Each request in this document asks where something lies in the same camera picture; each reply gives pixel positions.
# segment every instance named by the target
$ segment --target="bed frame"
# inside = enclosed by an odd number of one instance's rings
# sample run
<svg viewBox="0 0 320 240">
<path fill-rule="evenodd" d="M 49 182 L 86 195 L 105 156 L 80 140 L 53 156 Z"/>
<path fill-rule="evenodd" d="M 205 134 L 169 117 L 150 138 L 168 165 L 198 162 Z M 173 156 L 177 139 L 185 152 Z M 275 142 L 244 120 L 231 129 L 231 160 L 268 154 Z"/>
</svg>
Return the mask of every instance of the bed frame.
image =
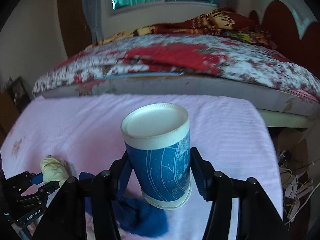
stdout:
<svg viewBox="0 0 320 240">
<path fill-rule="evenodd" d="M 260 23 L 255 11 L 250 13 L 250 18 L 257 24 Z M 270 32 L 279 52 L 320 77 L 316 51 L 320 40 L 320 23 L 312 23 L 300 40 L 292 13 L 284 3 L 275 0 L 266 9 L 261 25 Z M 205 94 L 242 98 L 253 103 L 270 127 L 309 128 L 320 113 L 319 103 L 288 91 L 208 76 L 113 77 L 88 93 L 79 93 L 80 86 L 82 90 L 85 89 L 85 84 L 73 85 L 74 90 L 60 87 L 41 95 L 45 98 L 58 98 L 103 93 Z"/>
</svg>

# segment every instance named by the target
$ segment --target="pink tablecloth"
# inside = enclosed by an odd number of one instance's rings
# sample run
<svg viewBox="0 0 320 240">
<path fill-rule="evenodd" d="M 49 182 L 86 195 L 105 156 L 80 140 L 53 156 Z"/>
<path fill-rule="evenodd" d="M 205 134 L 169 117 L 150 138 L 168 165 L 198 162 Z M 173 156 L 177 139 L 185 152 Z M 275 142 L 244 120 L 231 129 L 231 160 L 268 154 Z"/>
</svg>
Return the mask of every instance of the pink tablecloth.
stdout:
<svg viewBox="0 0 320 240">
<path fill-rule="evenodd" d="M 23 171 L 40 172 L 40 162 L 51 154 L 66 160 L 73 176 L 81 171 L 97 174 L 108 169 L 125 151 L 120 123 L 131 111 L 148 104 L 168 102 L 189 112 L 191 146 L 203 159 L 229 177 L 255 177 L 282 216 L 282 189 L 276 154 L 255 107 L 248 101 L 213 96 L 110 95 L 34 100 L 20 116 L 2 148 L 7 178 Z M 141 196 L 133 173 L 128 190 Z M 211 203 L 193 187 L 181 208 L 166 211 L 169 232 L 159 239 L 202 239 Z M 229 239 L 235 239 L 237 205 Z M 128 234 L 123 239 L 142 239 Z"/>
</svg>

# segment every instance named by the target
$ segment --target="window frame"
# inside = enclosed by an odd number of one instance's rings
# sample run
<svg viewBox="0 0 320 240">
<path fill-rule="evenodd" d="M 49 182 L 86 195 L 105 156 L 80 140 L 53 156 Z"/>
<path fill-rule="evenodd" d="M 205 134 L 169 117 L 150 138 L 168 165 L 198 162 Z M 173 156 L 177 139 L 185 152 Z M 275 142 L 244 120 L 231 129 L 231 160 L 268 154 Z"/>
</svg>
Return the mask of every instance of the window frame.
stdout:
<svg viewBox="0 0 320 240">
<path fill-rule="evenodd" d="M 161 0 L 161 1 L 154 1 L 154 2 L 146 2 L 146 3 L 138 3 L 138 4 L 134 4 L 131 6 L 126 6 L 126 7 L 122 7 L 119 9 L 114 10 L 113 9 L 113 4 L 112 4 L 112 0 L 109 0 L 109 6 L 111 8 L 111 15 L 117 15 L 117 14 L 121 14 L 124 12 L 129 12 L 132 10 L 139 10 L 142 8 L 147 8 L 147 7 L 151 7 L 151 6 L 157 6 L 157 5 L 164 5 L 164 4 L 175 4 L 175 5 L 182 5 L 182 4 L 193 4 L 193 5 L 202 5 L 202 6 L 208 6 L 208 7 L 217 7 L 216 3 L 210 3 L 210 2 L 205 2 L 205 1 L 183 1 L 183 0 L 178 0 L 178 1 L 166 1 L 166 0 Z"/>
</svg>

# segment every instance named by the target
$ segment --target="cup bottom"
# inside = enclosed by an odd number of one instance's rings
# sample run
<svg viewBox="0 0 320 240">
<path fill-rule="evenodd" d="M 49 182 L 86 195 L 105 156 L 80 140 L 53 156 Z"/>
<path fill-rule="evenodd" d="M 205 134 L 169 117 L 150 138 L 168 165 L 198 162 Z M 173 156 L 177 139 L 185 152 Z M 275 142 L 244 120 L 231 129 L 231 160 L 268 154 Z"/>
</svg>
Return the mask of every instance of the cup bottom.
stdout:
<svg viewBox="0 0 320 240">
<path fill-rule="evenodd" d="M 165 210 L 172 210 L 172 209 L 182 207 L 188 201 L 188 199 L 191 195 L 191 191 L 192 191 L 192 178 L 190 178 L 190 184 L 189 184 L 189 187 L 188 187 L 187 191 L 185 192 L 185 194 L 183 194 L 181 198 L 179 198 L 175 201 L 157 200 L 157 199 L 151 198 L 150 196 L 148 196 L 146 193 L 144 193 L 141 190 L 142 196 L 150 205 L 153 205 L 157 208 L 165 209 Z"/>
</svg>

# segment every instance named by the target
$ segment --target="inverted cup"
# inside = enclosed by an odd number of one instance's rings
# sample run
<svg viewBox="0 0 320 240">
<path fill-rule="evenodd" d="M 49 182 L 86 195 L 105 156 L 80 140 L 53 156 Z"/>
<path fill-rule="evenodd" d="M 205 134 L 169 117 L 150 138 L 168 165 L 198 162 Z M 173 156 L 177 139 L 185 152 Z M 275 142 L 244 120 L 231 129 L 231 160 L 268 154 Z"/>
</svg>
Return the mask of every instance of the inverted cup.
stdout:
<svg viewBox="0 0 320 240">
<path fill-rule="evenodd" d="M 186 203 L 192 189 L 188 112 L 168 103 L 144 106 L 125 117 L 121 131 L 145 200 L 162 209 Z"/>
</svg>

